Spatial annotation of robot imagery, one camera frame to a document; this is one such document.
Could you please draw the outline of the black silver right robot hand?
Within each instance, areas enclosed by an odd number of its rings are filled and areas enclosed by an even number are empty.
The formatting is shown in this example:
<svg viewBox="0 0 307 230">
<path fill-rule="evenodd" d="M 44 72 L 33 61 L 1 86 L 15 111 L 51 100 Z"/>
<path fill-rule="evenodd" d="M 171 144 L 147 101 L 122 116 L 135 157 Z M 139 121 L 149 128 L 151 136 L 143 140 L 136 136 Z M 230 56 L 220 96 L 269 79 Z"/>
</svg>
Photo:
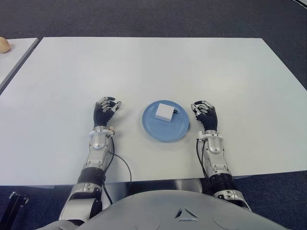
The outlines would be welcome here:
<svg viewBox="0 0 307 230">
<path fill-rule="evenodd" d="M 202 123 L 204 130 L 217 131 L 218 118 L 213 104 L 203 100 L 196 101 L 190 106 L 196 119 Z"/>
</svg>

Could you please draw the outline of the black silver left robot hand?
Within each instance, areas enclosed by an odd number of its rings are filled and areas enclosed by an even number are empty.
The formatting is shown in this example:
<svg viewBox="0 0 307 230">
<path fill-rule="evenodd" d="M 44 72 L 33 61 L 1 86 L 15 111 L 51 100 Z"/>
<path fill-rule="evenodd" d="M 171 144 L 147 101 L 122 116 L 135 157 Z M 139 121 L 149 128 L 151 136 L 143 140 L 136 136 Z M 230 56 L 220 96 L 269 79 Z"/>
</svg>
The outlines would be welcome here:
<svg viewBox="0 0 307 230">
<path fill-rule="evenodd" d="M 115 112 L 121 107 L 122 102 L 115 102 L 113 97 L 103 97 L 95 103 L 94 107 L 94 127 L 106 127 Z"/>
</svg>

